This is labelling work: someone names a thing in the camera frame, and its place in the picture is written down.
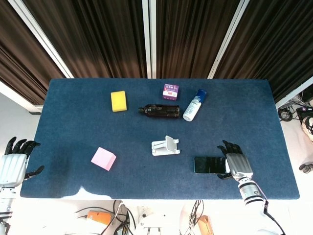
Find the phone stand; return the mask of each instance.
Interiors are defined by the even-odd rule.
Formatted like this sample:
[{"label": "phone stand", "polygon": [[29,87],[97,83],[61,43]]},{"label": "phone stand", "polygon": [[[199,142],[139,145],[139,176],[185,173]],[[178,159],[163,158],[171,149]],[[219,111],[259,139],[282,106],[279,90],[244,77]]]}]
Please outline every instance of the phone stand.
[{"label": "phone stand", "polygon": [[151,143],[152,155],[162,156],[179,154],[180,150],[177,149],[177,143],[179,140],[175,140],[172,137],[166,136],[164,141],[153,141]]}]

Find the blue cap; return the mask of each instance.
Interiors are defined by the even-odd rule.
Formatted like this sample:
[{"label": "blue cap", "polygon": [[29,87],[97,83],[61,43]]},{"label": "blue cap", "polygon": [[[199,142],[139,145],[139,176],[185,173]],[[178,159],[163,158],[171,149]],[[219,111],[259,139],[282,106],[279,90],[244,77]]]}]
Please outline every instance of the blue cap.
[{"label": "blue cap", "polygon": [[195,96],[195,99],[197,99],[200,103],[203,103],[206,93],[207,92],[205,90],[199,89]]}]

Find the pink cube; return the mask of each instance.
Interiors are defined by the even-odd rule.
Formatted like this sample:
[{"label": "pink cube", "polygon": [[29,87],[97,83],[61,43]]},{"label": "pink cube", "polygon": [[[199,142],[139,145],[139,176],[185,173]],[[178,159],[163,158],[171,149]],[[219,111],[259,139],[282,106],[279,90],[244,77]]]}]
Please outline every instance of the pink cube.
[{"label": "pink cube", "polygon": [[109,171],[115,159],[116,156],[113,153],[99,147],[94,154],[91,162]]}]

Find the orange box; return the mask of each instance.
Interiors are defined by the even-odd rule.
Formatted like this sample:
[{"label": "orange box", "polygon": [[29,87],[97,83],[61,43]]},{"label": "orange box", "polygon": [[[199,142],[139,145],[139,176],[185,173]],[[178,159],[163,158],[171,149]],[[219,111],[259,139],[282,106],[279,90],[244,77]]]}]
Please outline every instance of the orange box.
[{"label": "orange box", "polygon": [[108,225],[111,221],[111,215],[103,211],[89,211],[87,218],[105,225]]},{"label": "orange box", "polygon": [[214,235],[210,218],[207,215],[203,215],[200,217],[198,221],[198,225],[200,228],[201,235]]}]

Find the dark curtain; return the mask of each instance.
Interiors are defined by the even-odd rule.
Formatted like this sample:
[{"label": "dark curtain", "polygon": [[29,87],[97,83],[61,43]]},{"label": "dark curtain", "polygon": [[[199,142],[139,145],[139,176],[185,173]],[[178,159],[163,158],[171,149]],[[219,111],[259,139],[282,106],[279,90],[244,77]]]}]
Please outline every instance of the dark curtain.
[{"label": "dark curtain", "polygon": [[251,0],[215,78],[267,79],[276,101],[313,75],[313,1]]},{"label": "dark curtain", "polygon": [[207,78],[239,0],[157,0],[157,78]]},{"label": "dark curtain", "polygon": [[0,1],[0,80],[32,104],[43,104],[52,78],[64,75],[7,1]]},{"label": "dark curtain", "polygon": [[141,0],[24,3],[75,77],[147,77]]}]

